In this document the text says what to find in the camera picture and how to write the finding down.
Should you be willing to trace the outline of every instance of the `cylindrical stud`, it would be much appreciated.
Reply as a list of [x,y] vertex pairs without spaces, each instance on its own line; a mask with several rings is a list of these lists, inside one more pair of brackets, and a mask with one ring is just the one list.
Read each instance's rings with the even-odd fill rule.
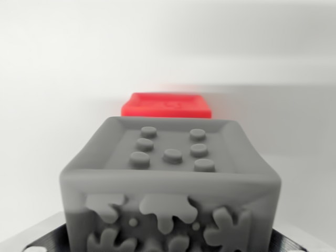
[[194,156],[195,158],[197,157],[202,158],[208,155],[208,148],[205,144],[202,144],[202,143],[193,144],[190,147],[190,154],[191,156]]
[[163,160],[170,164],[179,164],[182,162],[182,153],[179,150],[167,149],[163,153]]
[[141,135],[144,138],[154,138],[156,137],[156,128],[151,126],[142,127]]
[[193,141],[203,141],[205,139],[205,131],[201,129],[193,129],[190,131],[190,139]]
[[145,169],[149,167],[150,157],[144,152],[133,152],[130,156],[130,162],[134,168]]
[[139,138],[136,142],[136,148],[140,151],[151,151],[154,148],[154,143],[152,140]]
[[136,218],[131,218],[129,221],[128,221],[128,224],[131,226],[131,227],[136,227],[138,225],[138,220]]
[[200,224],[198,222],[194,222],[192,225],[193,231],[198,231],[200,229]]
[[214,172],[215,163],[210,159],[197,159],[194,163],[195,172]]

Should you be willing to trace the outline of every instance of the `gray cube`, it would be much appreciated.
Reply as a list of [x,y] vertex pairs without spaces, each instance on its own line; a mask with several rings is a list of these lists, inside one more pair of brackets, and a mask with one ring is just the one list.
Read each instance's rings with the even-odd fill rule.
[[108,118],[60,176],[72,252],[266,252],[280,178],[235,121]]

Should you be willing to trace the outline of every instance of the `cube top face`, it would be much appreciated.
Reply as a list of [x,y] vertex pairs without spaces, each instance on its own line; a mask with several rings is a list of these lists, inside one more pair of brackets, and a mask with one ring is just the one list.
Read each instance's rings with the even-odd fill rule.
[[207,172],[219,176],[270,170],[240,126],[226,120],[109,118],[82,152],[88,152],[93,160],[100,159],[98,165],[85,166],[95,170]]
[[122,107],[123,116],[211,118],[202,96],[169,93],[134,93]]

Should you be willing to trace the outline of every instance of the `black base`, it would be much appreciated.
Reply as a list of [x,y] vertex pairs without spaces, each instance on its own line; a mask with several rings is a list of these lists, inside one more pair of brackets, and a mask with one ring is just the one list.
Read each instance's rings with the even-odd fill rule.
[[[29,244],[27,247],[31,246],[45,247],[48,252],[70,252],[66,225],[64,224],[56,228],[35,242]],[[273,229],[269,252],[288,252],[290,250],[307,251],[291,239]]]

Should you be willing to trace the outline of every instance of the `red object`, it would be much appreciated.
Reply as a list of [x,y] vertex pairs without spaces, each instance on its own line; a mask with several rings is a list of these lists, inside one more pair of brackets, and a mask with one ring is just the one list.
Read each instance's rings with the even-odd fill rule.
[[122,116],[211,118],[202,96],[170,93],[134,93],[122,106]]

